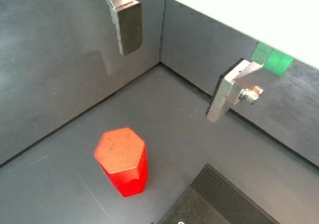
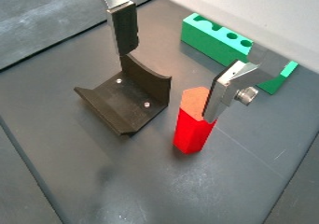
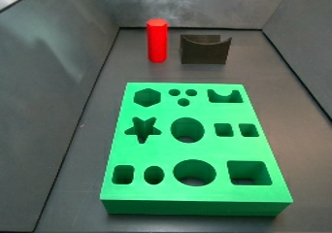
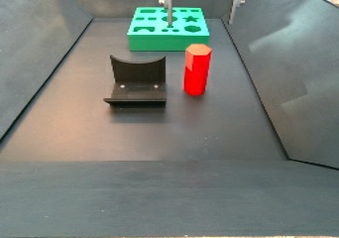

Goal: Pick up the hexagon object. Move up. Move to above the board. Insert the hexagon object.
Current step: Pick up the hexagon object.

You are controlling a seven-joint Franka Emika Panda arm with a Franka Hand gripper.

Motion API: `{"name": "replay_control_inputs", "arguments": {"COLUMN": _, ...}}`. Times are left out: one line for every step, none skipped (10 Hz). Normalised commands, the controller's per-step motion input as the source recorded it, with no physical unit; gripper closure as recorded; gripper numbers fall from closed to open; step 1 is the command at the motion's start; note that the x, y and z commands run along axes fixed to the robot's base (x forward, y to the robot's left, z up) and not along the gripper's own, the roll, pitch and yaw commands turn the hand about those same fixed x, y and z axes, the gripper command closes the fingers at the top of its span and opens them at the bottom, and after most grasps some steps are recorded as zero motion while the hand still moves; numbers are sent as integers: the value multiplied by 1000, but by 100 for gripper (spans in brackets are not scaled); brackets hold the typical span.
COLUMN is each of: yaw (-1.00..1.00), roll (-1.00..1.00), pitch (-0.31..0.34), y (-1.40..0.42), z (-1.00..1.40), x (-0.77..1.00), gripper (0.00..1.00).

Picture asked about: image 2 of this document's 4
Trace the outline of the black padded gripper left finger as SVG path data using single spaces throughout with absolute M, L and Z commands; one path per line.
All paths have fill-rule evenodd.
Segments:
M 121 56 L 139 45 L 137 4 L 131 0 L 102 0 Z

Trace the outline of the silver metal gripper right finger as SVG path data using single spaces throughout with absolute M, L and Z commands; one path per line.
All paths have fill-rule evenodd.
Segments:
M 254 44 L 249 62 L 236 61 L 214 79 L 202 113 L 207 122 L 218 119 L 234 101 L 249 105 L 258 95 L 254 85 L 278 77 L 289 63 L 284 55 Z

